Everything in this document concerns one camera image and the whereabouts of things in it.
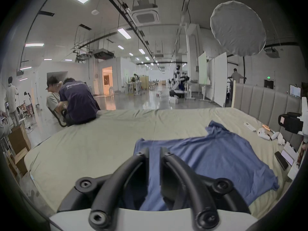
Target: doorway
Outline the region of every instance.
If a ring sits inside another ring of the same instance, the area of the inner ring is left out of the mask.
[[[106,67],[102,69],[103,77],[103,90],[104,94],[109,94],[109,88],[113,86],[112,82],[112,67]]]
[[[274,89],[274,81],[273,80],[264,80],[264,87]]]

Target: hair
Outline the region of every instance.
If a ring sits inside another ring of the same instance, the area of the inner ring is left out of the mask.
[[[50,76],[48,79],[47,79],[47,87],[49,87],[50,85],[54,85],[54,84],[57,84],[59,83],[57,77],[55,76]]]
[[[67,83],[67,82],[73,82],[73,81],[75,81],[75,79],[73,79],[73,78],[66,78],[64,81],[63,81],[63,84],[65,84],[65,83]]]

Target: cardboard box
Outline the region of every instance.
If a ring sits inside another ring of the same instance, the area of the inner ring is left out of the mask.
[[[19,169],[21,175],[25,175],[27,173],[27,168],[25,166],[24,157],[28,153],[26,148],[23,148],[16,156],[15,156],[15,165]]]
[[[12,175],[14,175],[14,177],[16,177],[17,176],[17,172],[16,172],[15,168],[12,166],[11,162],[6,157],[6,155],[5,155],[5,160],[6,160],[7,165],[9,166],[9,169],[10,169]]]
[[[8,137],[16,155],[24,148],[28,151],[31,149],[31,142],[23,124],[12,128],[12,132]]]

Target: white glove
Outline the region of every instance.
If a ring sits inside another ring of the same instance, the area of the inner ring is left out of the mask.
[[[278,144],[284,145],[286,143],[285,139],[283,138],[282,134],[278,135]]]

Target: round white reflector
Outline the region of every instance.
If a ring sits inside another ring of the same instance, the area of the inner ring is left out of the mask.
[[[219,4],[211,16],[211,29],[221,46],[233,55],[256,55],[265,46],[266,33],[260,17],[241,2]]]

